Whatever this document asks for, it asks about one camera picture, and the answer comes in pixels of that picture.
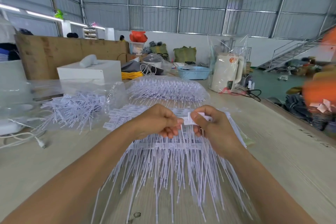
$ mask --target fluorescent light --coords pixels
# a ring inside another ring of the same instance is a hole
[[[8,6],[8,5],[3,5],[3,4],[0,4],[0,8],[8,9],[8,10],[16,11],[16,12],[19,12],[19,11],[20,11],[20,9],[17,9],[17,8],[15,8],[15,7]]]
[[[85,25],[85,24],[78,23],[78,22],[73,22],[73,21],[71,21],[70,24],[81,26],[81,27],[87,27],[87,25]]]
[[[93,26],[94,28],[99,28],[99,29],[102,29],[102,30],[105,30],[105,28],[103,27],[99,27],[99,26]]]
[[[35,15],[35,16],[50,19],[50,20],[63,21],[59,18],[55,18],[55,17],[52,17],[52,16],[44,15],[44,14],[38,14],[38,13],[34,13],[34,12],[31,12],[31,11],[27,11],[27,10],[26,10],[26,12],[27,12],[27,14]]]

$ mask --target light blue basket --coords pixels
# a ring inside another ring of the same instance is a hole
[[[177,67],[179,77],[189,80],[205,80],[210,72],[207,67],[189,67],[188,69],[191,70],[183,70],[182,68]]]

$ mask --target white kettle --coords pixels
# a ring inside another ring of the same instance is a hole
[[[216,92],[232,90],[242,79],[244,57],[218,53],[210,89]]]

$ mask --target table surface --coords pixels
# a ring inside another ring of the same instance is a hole
[[[291,122],[274,110],[251,98],[230,96],[209,91],[211,104],[226,107],[231,116],[255,144],[249,146],[257,158],[291,196],[318,222],[334,223],[336,219],[336,144],[326,142],[318,133],[312,133]],[[15,209],[54,175],[75,161],[108,131],[96,128],[90,132],[47,132],[48,142],[41,149],[35,141],[0,150],[0,220]],[[100,193],[97,215],[99,218],[110,193],[110,184]],[[223,184],[226,210],[219,209],[221,223],[255,223],[237,205],[227,183]],[[120,195],[117,190],[103,223],[125,223],[132,186],[126,186]],[[204,223],[190,191],[181,192],[181,201],[174,203],[175,223]],[[83,223],[90,223],[92,207]],[[207,223],[218,223],[211,198],[204,206]],[[140,218],[129,223],[155,223],[155,194],[153,184],[146,183],[134,199],[131,216],[141,212]],[[159,223],[171,223],[169,190],[160,194]]]

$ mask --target yellow cable bundle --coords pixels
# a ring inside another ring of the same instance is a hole
[[[121,79],[135,79],[137,77],[141,77],[143,76],[142,72],[131,72],[131,73],[127,73],[127,72],[121,72]]]

